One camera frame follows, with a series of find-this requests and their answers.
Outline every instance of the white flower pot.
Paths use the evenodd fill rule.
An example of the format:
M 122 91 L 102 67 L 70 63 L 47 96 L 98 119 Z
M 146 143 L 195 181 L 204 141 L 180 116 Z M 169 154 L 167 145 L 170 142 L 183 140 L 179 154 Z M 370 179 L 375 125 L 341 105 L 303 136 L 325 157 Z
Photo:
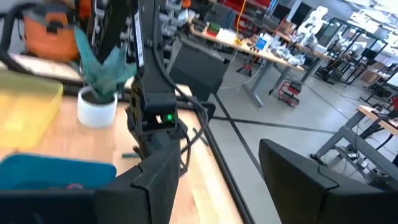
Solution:
M 114 101 L 106 105 L 96 105 L 83 99 L 82 95 L 91 91 L 91 87 L 83 87 L 77 98 L 77 118 L 80 123 L 90 128 L 105 128 L 112 124 L 116 107 L 118 105 L 118 97 L 115 93 Z

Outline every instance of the yellow plastic bin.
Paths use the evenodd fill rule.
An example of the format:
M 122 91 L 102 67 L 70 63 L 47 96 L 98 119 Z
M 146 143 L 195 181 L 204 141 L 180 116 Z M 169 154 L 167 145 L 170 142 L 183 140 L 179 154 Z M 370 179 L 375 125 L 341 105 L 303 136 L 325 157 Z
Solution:
M 33 147 L 60 107 L 60 82 L 0 70 L 0 147 Z

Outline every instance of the wall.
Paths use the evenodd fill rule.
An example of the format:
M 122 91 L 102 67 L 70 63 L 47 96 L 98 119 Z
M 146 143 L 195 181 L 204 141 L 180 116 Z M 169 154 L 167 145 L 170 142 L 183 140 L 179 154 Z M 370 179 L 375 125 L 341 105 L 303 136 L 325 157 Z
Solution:
M 349 5 L 338 0 L 303 0 L 303 3 L 308 4 L 315 9 L 318 6 L 327 7 L 329 9 L 328 15 L 330 17 L 337 17 L 344 21 L 348 21 L 354 12 Z

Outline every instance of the workbench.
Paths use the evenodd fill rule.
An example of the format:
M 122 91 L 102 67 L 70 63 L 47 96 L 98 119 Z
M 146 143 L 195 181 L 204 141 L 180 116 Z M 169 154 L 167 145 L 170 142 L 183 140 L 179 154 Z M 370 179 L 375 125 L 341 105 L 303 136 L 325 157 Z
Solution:
M 374 174 L 372 172 L 368 173 L 359 164 L 348 158 L 348 153 L 341 147 L 336 147 L 335 144 L 341 139 L 345 138 L 358 152 L 363 154 L 366 159 L 369 159 L 378 169 L 380 169 L 384 174 L 388 175 L 392 179 L 398 182 L 398 167 L 396 167 L 392 162 L 388 161 L 380 152 L 375 150 L 369 143 L 367 143 L 363 138 L 359 136 L 358 133 L 354 132 L 352 129 L 365 117 L 376 121 L 379 117 L 372 113 L 374 108 L 368 106 L 358 106 L 357 113 L 350 118 L 346 124 L 344 124 L 315 154 L 310 155 L 312 159 L 319 161 L 322 156 L 324 156 L 329 150 L 336 149 L 340 155 L 347 159 L 347 161 L 355 167 L 365 178 L 367 182 L 374 179 Z M 385 121 L 380 121 L 378 123 L 386 131 L 389 131 L 394 136 L 398 136 L 398 122 L 390 120 L 389 123 Z
M 276 57 L 273 53 L 268 52 L 266 50 L 262 50 L 260 52 L 255 52 L 250 50 L 250 47 L 247 45 L 248 40 L 246 39 L 243 40 L 243 43 L 241 45 L 238 45 L 234 42 L 234 40 L 226 40 L 223 39 L 222 37 L 218 36 L 215 37 L 213 35 L 207 34 L 207 27 L 205 28 L 205 30 L 203 30 L 203 32 L 199 32 L 193 28 L 192 24 L 190 25 L 190 32 L 197 37 L 201 37 L 203 39 L 210 40 L 225 45 L 227 47 L 232 47 L 239 52 L 245 52 L 247 54 L 262 58 L 267 61 L 262 69 L 262 72 L 258 75 L 259 77 L 254 82 L 253 86 L 249 87 L 247 84 L 243 85 L 244 89 L 246 90 L 252 101 L 255 102 L 260 107 L 264 106 L 264 104 L 262 100 L 259 98 L 258 94 L 264 91 L 264 86 L 266 86 L 267 83 L 265 75 L 271 70 L 274 64 L 279 64 L 281 66 L 284 66 L 285 69 L 281 73 L 280 77 L 278 78 L 278 80 L 276 81 L 270 92 L 276 90 L 278 86 L 282 84 L 282 82 L 285 80 L 286 76 L 289 74 L 291 69 L 304 71 L 304 68 L 302 68 L 301 66 L 293 66 L 287 63 L 286 60 Z
M 13 57 L 25 67 L 46 77 L 81 80 L 68 65 L 21 55 Z M 189 88 L 180 87 L 190 95 Z M 76 118 L 77 98 L 64 96 L 60 109 L 38 144 L 30 149 L 2 148 L 0 157 L 28 152 L 112 163 L 122 174 L 140 162 L 139 158 L 122 158 L 133 152 L 137 142 L 127 129 L 127 104 L 119 103 L 113 124 L 104 129 L 90 129 Z M 194 111 L 178 110 L 178 117 L 188 126 L 188 135 L 201 128 Z M 242 223 L 238 208 L 216 162 L 215 155 L 203 139 L 192 146 L 188 172 L 178 184 L 170 223 Z

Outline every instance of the black monitor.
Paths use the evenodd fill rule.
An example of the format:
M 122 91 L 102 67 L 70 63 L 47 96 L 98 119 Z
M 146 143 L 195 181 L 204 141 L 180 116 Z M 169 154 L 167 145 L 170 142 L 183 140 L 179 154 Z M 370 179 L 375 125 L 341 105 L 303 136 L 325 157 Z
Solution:
M 371 50 L 371 49 L 365 49 L 362 52 L 362 56 L 366 57 L 367 59 L 371 59 L 372 60 L 372 59 L 376 58 L 377 52 L 375 52 L 374 50 Z
M 276 5 L 274 13 L 272 15 L 282 20 L 285 19 L 287 15 L 289 15 L 290 11 L 291 9 L 289 9 L 288 7 L 278 4 Z

